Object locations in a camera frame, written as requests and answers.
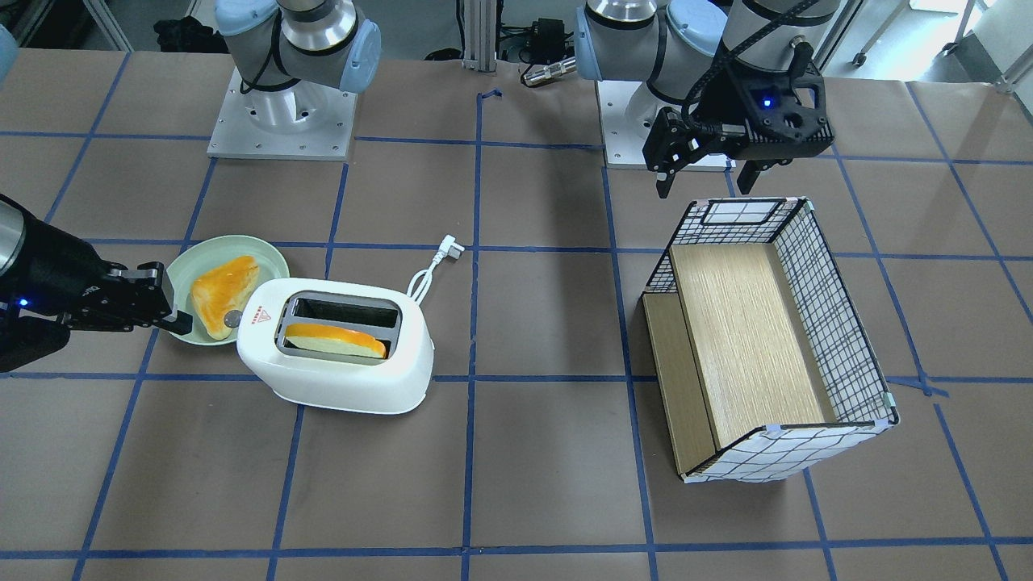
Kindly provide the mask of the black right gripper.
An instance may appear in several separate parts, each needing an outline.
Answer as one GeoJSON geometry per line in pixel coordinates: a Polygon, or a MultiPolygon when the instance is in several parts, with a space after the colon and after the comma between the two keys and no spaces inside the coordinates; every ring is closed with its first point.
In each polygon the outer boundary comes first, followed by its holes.
{"type": "Polygon", "coordinates": [[[56,317],[58,324],[82,331],[127,333],[154,326],[174,335],[191,334],[194,317],[174,311],[174,287],[162,262],[143,262],[135,269],[107,265],[107,274],[83,290],[56,317]]]}

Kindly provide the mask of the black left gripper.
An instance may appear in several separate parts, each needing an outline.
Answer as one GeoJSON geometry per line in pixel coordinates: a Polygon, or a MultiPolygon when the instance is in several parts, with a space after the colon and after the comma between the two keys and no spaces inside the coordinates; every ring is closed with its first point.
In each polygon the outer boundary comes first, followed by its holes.
{"type": "Polygon", "coordinates": [[[774,73],[733,62],[705,85],[695,106],[658,111],[641,155],[660,198],[668,198],[679,170],[711,154],[745,161],[735,184],[749,195],[764,170],[817,156],[834,140],[824,80],[812,61],[774,73]]]}

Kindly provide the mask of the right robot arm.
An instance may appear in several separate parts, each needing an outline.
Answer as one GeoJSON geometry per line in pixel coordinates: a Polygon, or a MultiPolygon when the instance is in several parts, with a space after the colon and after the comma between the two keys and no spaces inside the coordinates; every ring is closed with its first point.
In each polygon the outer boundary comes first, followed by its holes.
{"type": "Polygon", "coordinates": [[[103,259],[89,243],[7,196],[1,214],[2,372],[63,349],[73,330],[192,330],[192,316],[178,309],[162,262],[130,269],[103,259]]]}

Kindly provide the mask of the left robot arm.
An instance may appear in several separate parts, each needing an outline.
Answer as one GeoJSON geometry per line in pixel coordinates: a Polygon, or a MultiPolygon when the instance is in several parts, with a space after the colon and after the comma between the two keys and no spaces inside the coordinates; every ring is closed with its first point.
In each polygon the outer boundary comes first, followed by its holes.
{"type": "Polygon", "coordinates": [[[587,1],[578,9],[580,77],[641,82],[660,101],[641,145],[666,198],[705,156],[744,163],[749,194],[764,170],[834,143],[814,41],[837,1],[587,1]]]}

